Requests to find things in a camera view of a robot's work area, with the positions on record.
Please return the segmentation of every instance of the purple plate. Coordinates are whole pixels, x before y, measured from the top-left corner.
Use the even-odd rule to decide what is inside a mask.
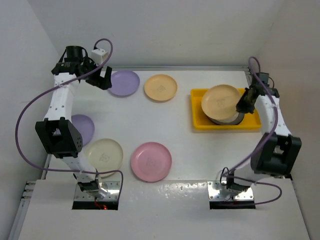
[[[73,115],[71,122],[82,135],[82,145],[88,144],[95,133],[95,124],[90,117],[82,114]]]
[[[138,90],[140,78],[133,71],[121,70],[111,75],[111,83],[109,91],[114,95],[125,97]]]

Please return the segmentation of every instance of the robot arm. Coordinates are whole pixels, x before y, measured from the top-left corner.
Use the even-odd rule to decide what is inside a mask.
[[[78,76],[81,76],[97,67],[97,64],[86,55],[83,56],[84,48],[68,46],[60,61],[52,70],[54,74],[54,86],[63,84]],[[89,75],[85,81],[103,90],[110,88],[112,68],[107,67],[104,77],[100,76],[101,69]],[[63,85],[53,92],[49,109],[43,119],[35,125],[35,130],[48,154],[54,155],[68,165],[75,172],[74,177],[83,192],[94,197],[104,197],[106,191],[102,188],[101,179],[98,175],[85,172],[97,172],[90,165],[82,152],[82,136],[71,122],[71,113],[74,96],[80,81],[73,81]]]
[[[269,76],[267,73],[260,73],[259,75],[262,79],[265,75]],[[269,87],[268,78],[263,82],[266,87]],[[276,129],[263,148],[251,157],[250,163],[230,172],[229,175],[231,176],[257,182],[271,176],[289,175],[293,168],[302,142],[299,137],[292,136],[284,122],[279,107],[278,91],[275,88],[269,88],[269,91],[277,106],[278,123]],[[257,109],[263,133],[260,142],[267,137],[274,127],[275,112],[273,107],[271,100],[255,79],[252,80],[249,89],[246,88],[244,95],[236,106],[240,113],[253,113],[254,109]],[[227,188],[236,192],[246,191],[251,185],[252,183],[248,181],[227,178]]]

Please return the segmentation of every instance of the wall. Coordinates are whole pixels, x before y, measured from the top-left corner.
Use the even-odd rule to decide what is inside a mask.
[[[1,0],[0,36],[0,239],[4,240],[26,181],[40,176],[18,154],[15,124],[26,103],[53,84],[50,71],[59,57],[26,0]],[[35,122],[43,118],[48,104],[45,98],[32,106],[19,131],[22,150],[40,165],[46,155]]]
[[[57,51],[114,42],[112,66],[245,65],[283,0],[28,0]]]
[[[320,236],[319,23],[320,1],[286,0],[259,55],[279,90],[286,124],[302,140],[292,176],[311,239]]]

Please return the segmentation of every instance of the yellow tray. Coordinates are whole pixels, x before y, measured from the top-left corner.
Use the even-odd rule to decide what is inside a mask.
[[[241,94],[244,94],[244,88],[238,88]],[[192,105],[192,120],[193,126],[197,130],[219,130],[219,129],[247,129],[255,130],[261,128],[261,121],[257,110],[254,113],[247,113],[244,119],[238,125],[217,125],[209,120],[202,111],[201,100],[208,89],[192,89],[191,90],[191,105]]]

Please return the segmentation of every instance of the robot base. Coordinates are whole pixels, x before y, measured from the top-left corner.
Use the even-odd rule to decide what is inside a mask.
[[[118,210],[118,196],[120,190],[120,181],[103,181],[102,187],[107,190],[104,199],[97,199],[100,206],[106,206],[107,210]],[[86,192],[80,190],[77,185],[75,188],[73,206],[74,210],[99,210],[95,205],[95,198]]]
[[[208,194],[210,209],[255,209],[254,194],[252,188],[246,192],[235,192],[226,189],[226,181],[208,181]]]

